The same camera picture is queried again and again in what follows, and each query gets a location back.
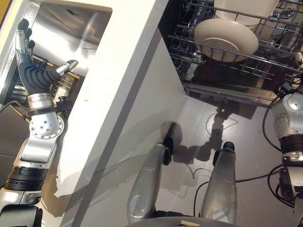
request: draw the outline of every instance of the wire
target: wire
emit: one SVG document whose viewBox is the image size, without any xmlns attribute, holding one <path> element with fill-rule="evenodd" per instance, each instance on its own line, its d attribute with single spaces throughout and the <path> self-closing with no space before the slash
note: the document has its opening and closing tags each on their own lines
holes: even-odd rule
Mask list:
<svg viewBox="0 0 303 227">
<path fill-rule="evenodd" d="M 277 200 L 279 200 L 281 203 L 285 204 L 285 205 L 288 206 L 288 207 L 294 208 L 294 204 L 293 204 L 292 202 L 289 202 L 289 201 L 285 200 L 283 197 L 281 197 L 281 196 L 279 196 L 277 193 L 275 193 L 275 192 L 273 191 L 271 185 L 270 185 L 270 177 L 271 177 L 271 175 L 273 174 L 273 172 L 274 172 L 276 169 L 278 169 L 278 168 L 280 168 L 280 167 L 282 167 L 282 166 L 283 166 L 283 165 L 280 164 L 280 165 L 274 167 L 274 168 L 269 172 L 269 174 L 268 174 L 268 176 L 267 176 L 267 185 L 268 185 L 268 187 L 269 187 L 270 192 L 273 194 L 273 196 L 275 196 L 275 198 L 276 198 Z"/>
<path fill-rule="evenodd" d="M 8 103 L 6 103 L 5 105 L 4 105 L 4 107 L 0 110 L 0 113 L 2 113 L 2 111 L 4 111 L 7 107 L 9 107 L 10 105 L 12 105 L 12 104 L 16 104 L 16 105 L 18 105 L 23 111 L 25 111 L 26 113 L 27 113 L 27 110 L 21 105 L 21 103 L 20 102 L 18 102 L 18 101 L 10 101 L 10 102 L 8 102 Z"/>
<path fill-rule="evenodd" d="M 4 157 L 13 157 L 13 158 L 16 157 L 16 156 L 13 156 L 13 155 L 7 155 L 7 154 L 2 154 L 2 153 L 0 153 L 0 156 L 4 156 Z"/>
<path fill-rule="evenodd" d="M 198 191 L 203 185 L 205 185 L 207 183 L 209 183 L 209 181 L 206 181 L 203 184 L 201 184 L 196 190 L 195 199 L 194 199 L 194 217 L 196 216 L 196 200 L 197 200 Z"/>
<path fill-rule="evenodd" d="M 241 179 L 241 180 L 236 180 L 236 183 L 242 183 L 242 182 L 247 182 L 247 181 L 253 181 L 253 180 L 261 179 L 261 178 L 264 178 L 264 177 L 267 177 L 267 176 L 268 176 L 268 174 L 265 174 L 265 175 L 262 175 L 262 176 L 257 176 L 257 177 L 247 178 L 247 179 Z M 195 214 L 196 214 L 196 199 L 197 199 L 198 191 L 200 190 L 200 188 L 201 188 L 203 185 L 205 185 L 205 184 L 207 184 L 207 183 L 209 183 L 209 181 L 204 182 L 203 184 L 201 184 L 201 185 L 197 188 L 197 190 L 196 190 L 195 199 L 194 199 L 194 217 L 195 217 Z"/>
<path fill-rule="evenodd" d="M 273 104 L 276 102 L 276 100 L 277 100 L 278 98 L 279 98 L 278 96 L 277 96 L 276 98 L 274 98 L 274 100 L 270 103 L 270 105 L 268 106 L 268 108 L 267 108 L 267 110 L 266 110 L 266 112 L 265 112 L 265 114 L 264 114 L 263 123 L 262 123 L 262 131 L 263 131 L 263 135 L 264 135 L 265 139 L 267 140 L 267 142 L 268 142 L 271 146 L 273 146 L 275 149 L 277 149 L 278 151 L 281 151 L 280 148 L 278 148 L 275 144 L 273 144 L 273 143 L 269 140 L 269 138 L 267 137 L 266 132 L 265 132 L 265 122 L 266 122 L 267 115 L 268 115 L 268 113 L 269 113 L 269 110 L 271 109 L 271 107 L 273 106 Z"/>
<path fill-rule="evenodd" d="M 268 174 L 262 175 L 262 176 L 256 176 L 256 177 L 252 177 L 252 178 L 248 178 L 248 179 L 242 179 L 242 180 L 237 180 L 236 183 L 242 183 L 242 182 L 247 182 L 247 181 L 252 181 L 252 180 L 257 180 L 257 179 L 261 179 L 264 177 L 267 177 Z"/>
</svg>

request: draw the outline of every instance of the robotic hand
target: robotic hand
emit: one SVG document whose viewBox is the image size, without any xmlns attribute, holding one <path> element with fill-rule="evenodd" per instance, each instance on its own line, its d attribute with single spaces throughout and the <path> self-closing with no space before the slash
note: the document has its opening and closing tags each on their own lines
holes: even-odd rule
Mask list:
<svg viewBox="0 0 303 227">
<path fill-rule="evenodd" d="M 31 121 L 29 137 L 16 157 L 5 186 L 0 190 L 0 226 L 41 226 L 40 201 L 46 173 L 52 163 L 56 142 L 64 129 L 64 121 L 56 114 L 50 86 L 72 70 L 77 61 L 71 60 L 57 69 L 36 69 L 29 41 L 32 30 L 28 21 L 21 20 L 16 32 L 16 59 L 21 81 L 27 91 Z"/>
</svg>

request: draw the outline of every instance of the dish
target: dish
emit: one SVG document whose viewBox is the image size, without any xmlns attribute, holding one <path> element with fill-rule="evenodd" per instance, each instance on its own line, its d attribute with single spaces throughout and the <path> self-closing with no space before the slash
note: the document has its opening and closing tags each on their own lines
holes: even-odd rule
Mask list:
<svg viewBox="0 0 303 227">
<path fill-rule="evenodd" d="M 233 62 L 246 59 L 244 56 L 225 52 L 238 52 L 245 55 L 252 55 L 258 49 L 256 35 L 244 25 L 235 21 L 225 19 L 209 19 L 202 21 L 195 28 L 194 40 L 196 43 L 212 46 L 197 45 L 197 48 L 207 57 L 217 61 Z"/>
<path fill-rule="evenodd" d="M 276 8 L 278 2 L 279 0 L 214 0 L 214 7 L 268 17 Z M 237 21 L 249 28 L 253 28 L 260 21 L 258 18 L 243 15 L 237 17 L 234 13 L 221 10 L 217 10 L 215 15 L 217 18 Z"/>
</svg>

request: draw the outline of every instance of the floor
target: floor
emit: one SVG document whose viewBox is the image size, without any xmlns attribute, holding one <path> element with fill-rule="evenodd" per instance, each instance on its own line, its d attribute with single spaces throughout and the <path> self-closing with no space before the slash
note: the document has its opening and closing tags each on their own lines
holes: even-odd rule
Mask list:
<svg viewBox="0 0 303 227">
<path fill-rule="evenodd" d="M 265 108 L 194 95 L 188 97 L 174 125 L 173 162 L 162 169 L 157 209 L 193 215 L 194 195 L 208 181 L 213 169 L 214 152 L 225 141 L 235 144 L 236 179 L 267 174 L 281 163 L 281 154 L 267 144 L 262 135 Z M 267 119 L 269 138 L 278 144 Z M 272 177 L 276 187 L 278 175 Z M 196 215 L 201 209 L 204 186 L 198 193 Z M 293 211 L 270 193 L 266 178 L 238 183 L 237 225 L 243 227 L 290 226 Z"/>
</svg>

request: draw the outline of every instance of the dishwasher rack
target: dishwasher rack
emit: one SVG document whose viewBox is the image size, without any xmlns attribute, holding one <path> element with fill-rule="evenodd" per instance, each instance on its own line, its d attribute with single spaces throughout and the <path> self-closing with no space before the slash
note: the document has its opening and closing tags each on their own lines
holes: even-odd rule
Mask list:
<svg viewBox="0 0 303 227">
<path fill-rule="evenodd" d="M 272 90 L 281 83 L 301 83 L 302 71 L 298 69 L 295 55 L 302 52 L 303 3 L 295 0 L 280 1 L 266 18 L 215 8 L 209 0 L 176 2 L 179 4 L 178 18 L 174 29 L 164 39 L 188 93 L 223 96 L 266 106 L 274 98 Z M 259 41 L 258 50 L 253 55 L 194 42 L 195 27 L 201 21 L 216 18 L 218 10 L 234 14 L 235 21 L 239 15 L 258 19 L 258 24 L 251 28 Z M 210 48 L 211 54 L 213 51 L 222 52 L 221 61 L 204 56 L 200 52 L 201 48 Z M 235 56 L 233 62 L 222 61 L 226 53 Z M 245 56 L 246 60 L 235 62 L 238 56 Z"/>
</svg>

